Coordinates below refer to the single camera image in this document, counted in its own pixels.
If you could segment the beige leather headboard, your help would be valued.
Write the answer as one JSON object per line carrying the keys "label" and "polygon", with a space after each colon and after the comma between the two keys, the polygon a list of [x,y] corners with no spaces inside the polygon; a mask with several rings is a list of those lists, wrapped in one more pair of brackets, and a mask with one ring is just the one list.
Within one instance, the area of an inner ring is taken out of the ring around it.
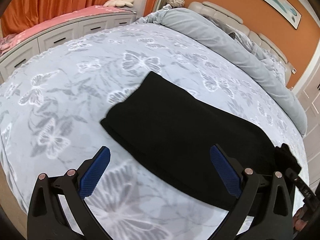
{"label": "beige leather headboard", "polygon": [[272,54],[285,68],[285,85],[289,83],[291,70],[293,66],[287,60],[285,54],[264,34],[255,33],[244,25],[244,21],[238,15],[231,11],[211,2],[191,2],[188,9],[199,14],[207,15],[212,18],[217,18],[225,24],[233,27],[244,33],[248,38],[255,42],[261,48],[264,48]]}

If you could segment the black pants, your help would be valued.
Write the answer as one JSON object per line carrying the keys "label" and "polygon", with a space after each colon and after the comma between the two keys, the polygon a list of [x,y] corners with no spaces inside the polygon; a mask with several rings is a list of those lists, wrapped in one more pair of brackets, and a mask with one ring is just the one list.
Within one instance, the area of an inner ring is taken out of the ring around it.
{"label": "black pants", "polygon": [[260,127],[195,99],[152,72],[100,123],[158,178],[224,210],[230,210],[236,198],[228,193],[210,161],[213,145],[258,174],[288,168],[299,173],[302,169],[287,144],[274,146]]}

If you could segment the grey rolled duvet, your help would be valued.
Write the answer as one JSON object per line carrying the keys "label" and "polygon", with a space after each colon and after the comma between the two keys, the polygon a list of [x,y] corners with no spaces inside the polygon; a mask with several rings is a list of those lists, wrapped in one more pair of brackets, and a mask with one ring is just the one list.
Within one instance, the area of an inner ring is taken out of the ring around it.
{"label": "grey rolled duvet", "polygon": [[300,134],[302,136],[306,134],[307,116],[296,96],[262,62],[220,29],[220,20],[185,8],[172,9],[167,5],[161,10],[139,18],[136,23],[160,24],[175,30],[239,67],[276,101],[295,124]]}

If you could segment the butterfly print bed sheet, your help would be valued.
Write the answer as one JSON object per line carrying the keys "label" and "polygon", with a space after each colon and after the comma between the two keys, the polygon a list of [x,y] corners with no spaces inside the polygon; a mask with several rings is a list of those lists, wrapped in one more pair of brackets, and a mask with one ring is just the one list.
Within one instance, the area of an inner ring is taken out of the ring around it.
{"label": "butterfly print bed sheet", "polygon": [[114,239],[205,239],[217,228],[225,210],[158,179],[100,125],[151,71],[288,144],[309,180],[299,131],[249,75],[176,31],[132,24],[45,51],[1,85],[1,163],[23,216],[40,173],[63,175],[107,146],[111,162],[86,203]]}

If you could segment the white bedside lamp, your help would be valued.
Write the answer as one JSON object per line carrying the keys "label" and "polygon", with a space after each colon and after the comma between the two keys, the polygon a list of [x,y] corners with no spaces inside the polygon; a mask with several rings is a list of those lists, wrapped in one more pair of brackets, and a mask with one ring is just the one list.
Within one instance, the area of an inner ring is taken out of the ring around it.
{"label": "white bedside lamp", "polygon": [[173,8],[184,7],[185,0],[166,0],[166,3],[171,5]]}

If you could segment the pink topped drawer bench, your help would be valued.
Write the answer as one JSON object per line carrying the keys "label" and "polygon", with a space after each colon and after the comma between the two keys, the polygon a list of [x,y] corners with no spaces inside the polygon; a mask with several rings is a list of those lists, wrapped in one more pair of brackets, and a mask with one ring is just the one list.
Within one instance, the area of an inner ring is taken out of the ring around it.
{"label": "pink topped drawer bench", "polygon": [[94,5],[1,38],[1,83],[31,57],[70,40],[135,21],[130,8]]}

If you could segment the white wardrobe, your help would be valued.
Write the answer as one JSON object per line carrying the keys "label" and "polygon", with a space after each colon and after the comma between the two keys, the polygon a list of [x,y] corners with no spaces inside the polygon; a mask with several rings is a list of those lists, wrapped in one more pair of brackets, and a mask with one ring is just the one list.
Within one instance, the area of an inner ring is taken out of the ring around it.
{"label": "white wardrobe", "polygon": [[306,134],[298,145],[300,176],[312,191],[319,185],[319,67],[316,67],[298,92],[298,100],[307,116]]}

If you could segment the grey patterned pillow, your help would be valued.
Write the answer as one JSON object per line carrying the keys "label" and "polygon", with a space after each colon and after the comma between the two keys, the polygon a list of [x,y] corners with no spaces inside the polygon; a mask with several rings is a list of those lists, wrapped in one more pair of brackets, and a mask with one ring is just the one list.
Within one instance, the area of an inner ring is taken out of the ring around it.
{"label": "grey patterned pillow", "polygon": [[286,85],[285,66],[273,54],[261,48],[244,33],[228,24],[221,22],[219,28],[254,55],[283,85]]}

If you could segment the white flower plush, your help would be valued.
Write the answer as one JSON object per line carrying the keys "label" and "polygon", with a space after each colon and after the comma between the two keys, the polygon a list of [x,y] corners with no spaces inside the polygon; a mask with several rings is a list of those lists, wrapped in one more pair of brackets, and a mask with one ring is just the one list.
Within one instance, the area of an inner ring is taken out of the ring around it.
{"label": "white flower plush", "polygon": [[109,0],[104,3],[104,7],[133,7],[135,0]]}

